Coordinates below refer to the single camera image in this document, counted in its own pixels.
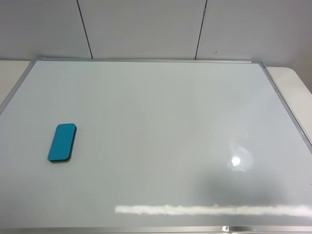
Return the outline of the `blue whiteboard eraser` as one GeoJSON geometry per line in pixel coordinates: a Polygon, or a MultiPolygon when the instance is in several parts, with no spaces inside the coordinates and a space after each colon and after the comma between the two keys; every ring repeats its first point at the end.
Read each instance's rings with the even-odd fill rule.
{"type": "Polygon", "coordinates": [[[59,124],[48,154],[51,163],[64,163],[71,159],[77,127],[74,123],[59,124]]]}

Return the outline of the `white framed whiteboard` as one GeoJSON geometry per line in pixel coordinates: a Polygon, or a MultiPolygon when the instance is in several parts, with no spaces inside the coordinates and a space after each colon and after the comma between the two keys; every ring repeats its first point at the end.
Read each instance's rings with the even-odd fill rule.
{"type": "Polygon", "coordinates": [[[312,142],[260,62],[37,58],[0,106],[0,231],[309,234],[312,142]]]}

